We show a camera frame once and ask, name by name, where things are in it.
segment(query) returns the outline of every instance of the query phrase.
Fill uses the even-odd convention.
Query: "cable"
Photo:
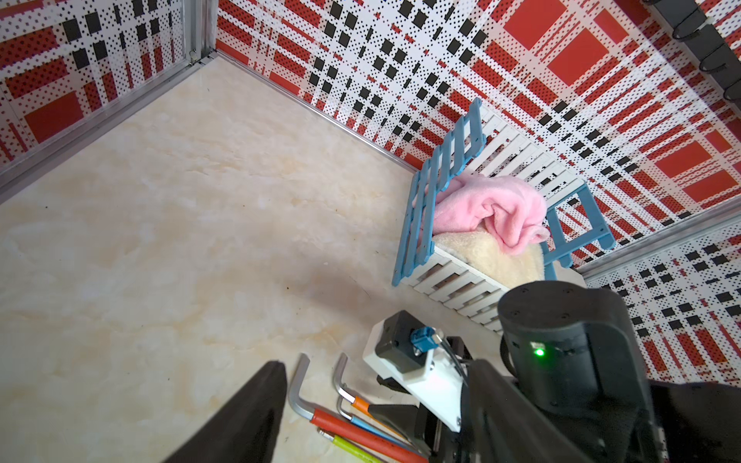
[[[450,344],[448,344],[448,341],[446,339],[442,339],[440,342],[440,347],[450,356],[450,358],[453,360],[453,365],[456,368],[456,371],[463,379],[463,384],[468,386],[468,377],[465,374],[465,370],[463,370],[463,366],[461,365],[460,360],[458,360],[458,357],[456,357],[455,352],[453,352],[453,348]]]
[[[505,368],[507,368],[507,371],[516,378],[517,374],[514,372],[512,362],[510,362],[509,346],[507,345],[507,341],[504,336],[502,336],[502,341],[499,343],[499,356],[502,357],[502,363],[505,364]]]

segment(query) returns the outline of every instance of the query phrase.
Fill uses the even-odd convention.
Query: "beige marble surface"
[[[0,460],[159,462],[267,360],[332,407],[393,401],[360,358],[406,309],[476,356],[499,338],[391,287],[411,174],[223,59],[0,205]],[[286,407],[274,461],[353,461]]]

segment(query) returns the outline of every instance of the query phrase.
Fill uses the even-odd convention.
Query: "orange-handled hex key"
[[[353,407],[355,407],[361,413],[366,415],[368,418],[374,420],[376,423],[380,424],[381,426],[385,427],[392,433],[396,434],[401,439],[406,440],[406,438],[402,436],[401,434],[399,434],[399,432],[397,432],[395,429],[388,427],[384,423],[381,423],[373,415],[371,415],[370,412],[368,412],[368,406],[371,404],[365,401],[355,391],[348,389],[348,386],[342,382],[342,374],[345,372],[345,367],[347,366],[347,364],[348,364],[348,356],[344,352],[339,354],[337,365],[334,368],[334,376],[332,377],[334,388],[337,389],[337,392],[339,393],[339,395],[343,399],[350,402],[353,405]]]
[[[306,377],[306,372],[309,369],[309,363],[308,356],[302,353],[299,357],[299,366],[296,368],[296,374],[293,375],[290,388],[288,389],[288,403],[293,408],[293,411],[323,430],[335,433],[401,463],[427,463],[425,457],[394,445],[385,439],[381,439],[368,431],[360,429],[354,424],[305,402],[299,396],[299,392],[301,391],[301,384],[304,382],[304,377]]]

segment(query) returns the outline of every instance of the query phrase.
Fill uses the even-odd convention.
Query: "red plaid wall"
[[[732,3],[703,7],[738,46]],[[219,0],[218,28],[219,50],[417,167],[480,97],[592,183],[620,245],[741,191],[739,116],[638,0]]]
[[[181,0],[0,4],[0,171],[184,58]]]
[[[741,4],[738,0],[695,0],[736,56],[741,57]]]
[[[587,281],[623,297],[649,378],[741,386],[741,221]]]

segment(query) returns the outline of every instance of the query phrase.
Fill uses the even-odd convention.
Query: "wooden slat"
[[[500,172],[498,175],[508,176],[509,174],[514,172],[515,169],[521,166],[523,162],[527,161],[528,158],[535,154],[536,151],[538,151],[538,148],[534,144],[530,143],[528,146],[525,147],[525,149],[522,150],[520,154],[515,157],[515,159],[512,159],[509,164],[505,165],[502,169],[502,172]]]
[[[449,133],[442,140],[442,149],[440,150],[440,178],[437,182],[437,190],[445,191],[451,184],[451,163],[453,162],[453,152],[451,151],[451,140],[453,136]]]
[[[527,165],[520,173],[516,175],[518,179],[527,180],[529,176],[533,175],[537,170],[545,169],[545,166],[549,165],[553,159],[546,153],[541,152],[535,156],[535,159]]]
[[[430,294],[430,299],[433,299],[434,301],[447,301],[450,298],[450,294],[461,289],[468,283],[478,283],[483,278],[476,275],[472,272],[465,272],[462,273],[458,278],[454,279],[452,282],[447,283],[445,286],[441,287],[434,293]]]
[[[407,246],[409,245],[409,230],[412,222],[412,210],[417,187],[419,183],[419,172],[414,173],[412,184],[409,187],[409,199],[407,200],[407,211],[404,214],[404,224],[402,225],[402,237],[399,240],[399,250],[396,252],[396,264],[393,267],[393,278],[391,284],[397,286],[403,278],[404,260],[407,255]]]
[[[582,185],[584,185],[584,181],[579,178],[575,178],[574,180],[571,180],[567,185],[565,185],[558,193],[554,194],[550,198],[547,198],[545,202],[548,207],[550,207],[556,204],[558,201],[561,201],[562,199],[573,195],[574,192],[578,190],[579,187],[581,187]]]
[[[458,310],[458,313],[460,313],[463,316],[471,317],[476,315],[479,310],[489,307],[492,304],[496,304],[499,302],[499,300],[502,298],[502,296],[505,295],[504,290],[498,290],[493,292],[492,294],[486,296],[485,298],[481,299],[480,301],[476,301],[473,304],[467,305],[461,309]]]
[[[468,163],[463,171],[468,174],[474,174],[476,172],[476,169],[478,169],[479,166],[484,163],[484,161],[489,159],[491,155],[494,154],[495,149],[496,148],[494,147],[493,143],[487,144],[481,154],[479,154],[476,158],[471,159],[471,162]]]
[[[491,135],[495,130],[497,132],[501,132],[506,125],[507,123],[501,120],[499,117],[492,116],[491,119],[489,119],[488,122],[484,124],[482,132],[484,133],[484,136],[489,137],[489,135]]]
[[[484,176],[490,176],[499,166],[504,164],[507,158],[515,154],[516,150],[518,150],[525,142],[526,140],[523,136],[517,136],[514,140],[510,141],[510,144],[508,144],[505,149],[498,152],[496,157],[494,157],[486,167],[481,169],[481,174]]]
[[[414,257],[416,255],[417,242],[419,240],[419,224],[422,221],[422,209],[425,205],[425,187],[428,183],[428,174],[430,171],[429,161],[429,159],[425,161],[425,163],[422,164],[422,169],[419,170],[419,183],[417,185],[412,224],[409,229],[409,245],[407,246],[407,256],[404,260],[403,276],[411,275],[412,270],[414,270]]]
[[[471,320],[473,320],[476,323],[488,323],[490,322],[494,317],[499,315],[499,311],[496,308],[486,310],[485,312],[481,312],[479,315],[472,316]]]
[[[481,121],[481,111],[479,109],[479,104],[473,102],[471,103],[471,107],[468,109],[468,115],[466,115],[466,119],[468,120],[466,127],[468,127],[468,130],[465,135],[470,135],[471,141],[466,144],[465,159],[463,162],[469,162],[471,159],[478,156],[481,153],[481,149],[486,144],[486,138],[483,136],[481,124],[472,122]]]
[[[419,247],[414,258],[415,265],[421,265],[427,261],[433,252],[432,248],[432,221],[435,216],[435,198],[437,197],[438,168],[440,166],[440,147],[435,148],[430,159],[430,181],[425,193],[425,210],[420,226],[420,238],[422,245]]]
[[[417,286],[414,287],[414,289],[419,291],[420,293],[430,294],[435,291],[434,286],[440,283],[442,280],[446,279],[450,275],[453,275],[454,273],[460,275],[465,271],[466,270],[463,267],[459,266],[456,262],[450,261],[447,264],[443,265],[441,269],[438,269],[435,273],[422,280]]]
[[[502,331],[502,322],[498,319],[493,320],[492,322],[485,324],[484,328],[499,332]]]
[[[559,164],[555,161],[551,162],[545,169],[538,172],[538,175],[534,176],[532,180],[530,180],[528,183],[533,185],[534,187],[538,187],[541,185],[538,185],[541,181],[545,180],[547,177],[553,175],[558,171],[560,168]]]
[[[429,272],[430,269],[438,264],[445,265],[449,261],[442,262],[440,256],[434,254],[423,265],[415,268],[411,275],[402,280],[402,283],[408,284],[409,286],[417,286],[420,283],[419,278],[425,273]]]
[[[459,308],[463,307],[466,302],[470,301],[476,296],[479,296],[483,293],[491,292],[493,290],[494,286],[484,280],[483,282],[474,285],[471,289],[466,290],[463,293],[460,293],[459,295],[453,297],[451,300],[445,303],[445,306],[450,309],[458,310]]]
[[[456,122],[456,128],[453,129],[453,168],[451,169],[451,172],[453,173],[453,176],[458,176],[463,171],[463,167],[465,166],[464,163],[464,157],[465,157],[465,136],[463,135],[464,132],[464,125],[465,125],[465,118],[458,119],[458,122]]]

